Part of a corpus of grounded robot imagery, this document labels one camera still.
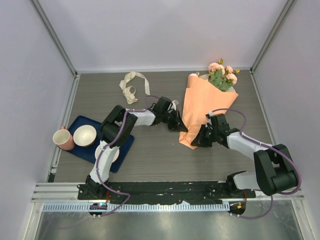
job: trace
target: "peach paper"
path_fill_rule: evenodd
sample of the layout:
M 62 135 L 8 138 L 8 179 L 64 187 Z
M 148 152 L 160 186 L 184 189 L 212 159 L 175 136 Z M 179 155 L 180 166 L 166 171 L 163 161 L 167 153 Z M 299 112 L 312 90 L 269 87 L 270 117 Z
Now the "peach paper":
M 201 124 L 207 123 L 206 114 L 215 109 L 229 108 L 237 97 L 236 92 L 220 91 L 207 80 L 189 76 L 182 113 L 182 120 L 188 132 L 180 132 L 179 143 L 196 149 L 196 146 L 191 146 L 191 142 L 199 133 Z

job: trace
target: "white wall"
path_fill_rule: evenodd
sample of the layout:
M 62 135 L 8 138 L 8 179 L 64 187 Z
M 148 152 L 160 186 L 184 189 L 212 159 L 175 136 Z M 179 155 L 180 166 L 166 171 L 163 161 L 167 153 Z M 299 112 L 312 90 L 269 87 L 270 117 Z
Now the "white wall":
M 302 189 L 320 222 L 320 1 L 298 0 L 256 71 L 279 143 L 302 173 Z
M 249 68 L 286 0 L 40 0 L 78 71 Z
M 21 240 L 72 75 L 28 0 L 0 5 L 0 235 Z

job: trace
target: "pink mug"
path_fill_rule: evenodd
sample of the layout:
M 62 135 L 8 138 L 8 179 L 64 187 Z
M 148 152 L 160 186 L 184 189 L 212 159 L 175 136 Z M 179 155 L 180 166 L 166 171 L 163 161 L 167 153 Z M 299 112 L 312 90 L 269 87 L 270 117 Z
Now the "pink mug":
M 53 142 L 61 149 L 69 151 L 75 147 L 74 138 L 65 126 L 56 131 L 52 137 Z

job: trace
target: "wood grain surface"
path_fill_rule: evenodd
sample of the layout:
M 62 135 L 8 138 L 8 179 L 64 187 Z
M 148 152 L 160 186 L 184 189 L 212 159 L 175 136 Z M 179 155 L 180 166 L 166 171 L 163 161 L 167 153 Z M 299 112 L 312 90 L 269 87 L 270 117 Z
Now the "wood grain surface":
M 178 100 L 182 111 L 189 71 L 144 72 L 149 80 L 150 93 Z M 129 109 L 145 107 L 144 80 L 134 78 L 127 84 L 135 86 L 138 102 L 127 104 L 120 80 L 126 73 L 82 74 L 75 95 L 69 125 L 78 115 L 102 122 L 116 105 Z M 247 117 L 244 132 L 258 140 L 270 143 L 271 139 L 249 71 L 238 75 L 234 89 L 239 93 L 232 108 L 241 110 Z M 157 102 L 149 98 L 148 105 Z M 241 115 L 227 112 L 232 128 L 243 123 Z M 131 134 L 135 141 L 118 173 L 110 174 L 113 182 L 135 181 L 210 181 L 225 180 L 227 175 L 247 170 L 254 171 L 254 163 L 241 153 L 214 143 L 211 148 L 192 150 L 178 142 L 179 133 L 170 132 L 167 125 L 137 126 Z M 55 182 L 84 182 L 93 164 L 62 151 Z

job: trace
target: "flower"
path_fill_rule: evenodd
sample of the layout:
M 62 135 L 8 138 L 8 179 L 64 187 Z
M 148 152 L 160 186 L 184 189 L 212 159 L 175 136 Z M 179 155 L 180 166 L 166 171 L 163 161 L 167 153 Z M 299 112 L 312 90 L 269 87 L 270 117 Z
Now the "flower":
M 236 77 L 236 75 L 234 75 L 233 73 L 228 73 L 227 75 L 226 75 L 226 79 L 228 79 L 228 80 L 231 80 L 231 82 L 233 83 L 233 84 L 236 84 L 237 83 L 237 77 Z
M 232 67 L 230 66 L 226 66 L 225 67 L 225 70 L 229 73 L 229 74 L 232 74 L 234 72 L 234 70 L 232 69 Z
M 211 63 L 209 66 L 208 66 L 208 69 L 209 69 L 209 72 L 216 72 L 217 70 L 222 70 L 222 75 L 225 75 L 225 67 L 220 65 L 219 63 Z

